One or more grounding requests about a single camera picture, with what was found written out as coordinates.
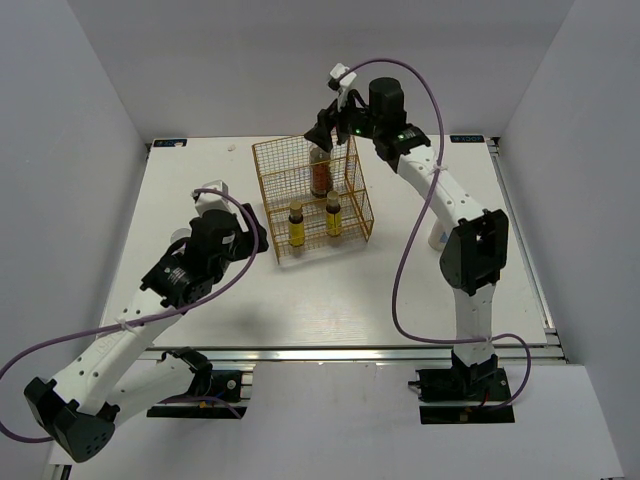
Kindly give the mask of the red label sauce bottle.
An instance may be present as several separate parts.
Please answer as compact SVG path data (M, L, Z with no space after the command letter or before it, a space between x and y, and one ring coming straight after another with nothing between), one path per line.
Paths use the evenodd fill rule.
M325 198L332 190L331 154L320 147L312 147L309 151L311 172L311 193L317 198Z

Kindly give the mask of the aluminium front rail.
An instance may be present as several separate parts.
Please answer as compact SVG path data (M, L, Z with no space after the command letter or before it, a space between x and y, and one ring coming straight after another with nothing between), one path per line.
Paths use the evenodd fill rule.
M449 348L401 348L401 349L302 349L302 350L200 350L209 359L223 361L383 361L383 360L447 360ZM526 360L524 349L499 347L496 350L502 360ZM530 347L534 361L565 361L559 346ZM160 350L146 351L141 360L159 360Z

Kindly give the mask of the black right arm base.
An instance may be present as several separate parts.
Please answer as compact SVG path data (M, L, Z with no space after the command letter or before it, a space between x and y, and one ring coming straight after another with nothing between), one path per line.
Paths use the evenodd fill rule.
M408 388L418 397L422 425L497 425L513 424L511 405L499 407L511 398L503 368L475 386L466 386L454 370L427 368L416 371Z

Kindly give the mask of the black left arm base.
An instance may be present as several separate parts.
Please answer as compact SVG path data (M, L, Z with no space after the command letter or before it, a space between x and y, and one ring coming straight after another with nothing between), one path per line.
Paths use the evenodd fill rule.
M147 418L241 420L248 408L253 371L214 365L191 348L164 351L158 363L182 360L194 374L187 391L149 408Z

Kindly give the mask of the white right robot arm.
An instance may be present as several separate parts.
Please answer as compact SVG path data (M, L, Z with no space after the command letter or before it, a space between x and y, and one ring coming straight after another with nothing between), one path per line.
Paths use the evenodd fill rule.
M404 92L398 80L374 79L369 98L354 88L353 73L333 73L328 82L337 94L321 110L306 140L326 152L349 137L373 142L376 154L424 199L436 223L436 237L445 240L440 270L453 290L456 337L452 342L453 390L472 399L484 391L497 369L492 344L493 297L506 265L509 220L501 209L476 201L445 169L444 145L407 120Z

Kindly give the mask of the yellow label bottle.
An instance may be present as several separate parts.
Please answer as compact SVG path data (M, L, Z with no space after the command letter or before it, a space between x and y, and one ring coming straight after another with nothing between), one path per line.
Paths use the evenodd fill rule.
M292 247L300 247L305 242L304 215L302 204L294 200L289 205L289 244Z
M339 194L332 190L326 196L326 229L327 234L337 237L342 232L341 204Z

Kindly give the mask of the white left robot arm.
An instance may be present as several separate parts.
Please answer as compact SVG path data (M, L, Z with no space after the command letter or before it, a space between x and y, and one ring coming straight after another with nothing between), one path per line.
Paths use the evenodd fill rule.
M112 331L51 379L36 377L24 389L37 423L77 463L96 456L118 426L157 403L196 401L210 394L212 364L191 347L162 354L147 372L125 373L188 306L208 297L229 265L269 247L250 204L233 213L225 203L202 203L191 233L175 241L142 278Z

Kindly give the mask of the white bead jar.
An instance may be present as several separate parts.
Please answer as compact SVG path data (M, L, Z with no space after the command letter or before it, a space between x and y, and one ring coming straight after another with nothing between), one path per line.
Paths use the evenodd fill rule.
M436 220L428 237L429 246L435 251L443 251L448 241L448 234L442 222Z

